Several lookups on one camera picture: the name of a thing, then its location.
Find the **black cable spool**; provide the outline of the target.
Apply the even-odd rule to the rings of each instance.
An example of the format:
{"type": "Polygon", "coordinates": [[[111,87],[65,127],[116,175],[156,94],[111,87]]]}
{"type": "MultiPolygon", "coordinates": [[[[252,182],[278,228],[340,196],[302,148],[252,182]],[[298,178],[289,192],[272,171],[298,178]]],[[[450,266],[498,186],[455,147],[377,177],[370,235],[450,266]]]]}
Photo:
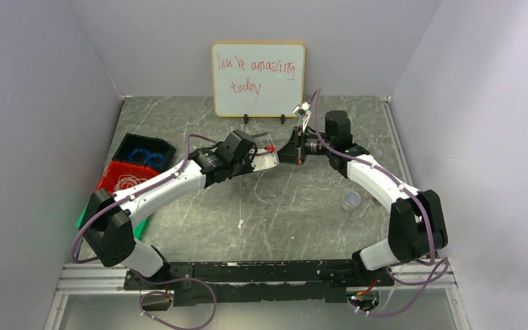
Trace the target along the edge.
{"type": "Polygon", "coordinates": [[[257,133],[252,135],[252,138],[255,140],[269,139],[271,138],[270,132],[257,133]]]}

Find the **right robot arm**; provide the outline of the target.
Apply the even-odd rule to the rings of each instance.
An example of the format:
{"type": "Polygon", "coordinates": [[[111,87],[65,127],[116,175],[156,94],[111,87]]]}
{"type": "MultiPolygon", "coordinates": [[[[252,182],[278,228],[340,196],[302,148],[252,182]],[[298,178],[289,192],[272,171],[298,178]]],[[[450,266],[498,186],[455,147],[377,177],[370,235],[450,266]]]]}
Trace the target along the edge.
{"type": "Polygon", "coordinates": [[[294,113],[299,124],[278,151],[280,162],[301,165],[311,155],[325,156],[335,171],[363,187],[390,215],[387,237],[353,254],[363,270],[374,271],[434,256],[448,244],[438,194],[403,182],[356,144],[346,111],[327,112],[324,131],[310,127],[311,111],[306,105],[296,107],[294,113]]]}

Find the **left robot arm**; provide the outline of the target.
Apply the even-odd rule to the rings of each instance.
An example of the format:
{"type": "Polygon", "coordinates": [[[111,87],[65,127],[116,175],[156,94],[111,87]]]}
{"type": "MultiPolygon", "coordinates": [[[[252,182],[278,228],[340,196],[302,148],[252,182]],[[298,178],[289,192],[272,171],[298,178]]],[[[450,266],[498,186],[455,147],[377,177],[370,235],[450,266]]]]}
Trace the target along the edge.
{"type": "Polygon", "coordinates": [[[180,197],[250,172],[256,153],[254,138],[236,129],[213,147],[188,150],[172,169],[142,184],[114,193],[96,190],[72,247],[84,239],[93,259],[105,267],[123,265],[146,278],[168,278],[170,264],[158,249],[134,237],[134,227],[180,197]]]}

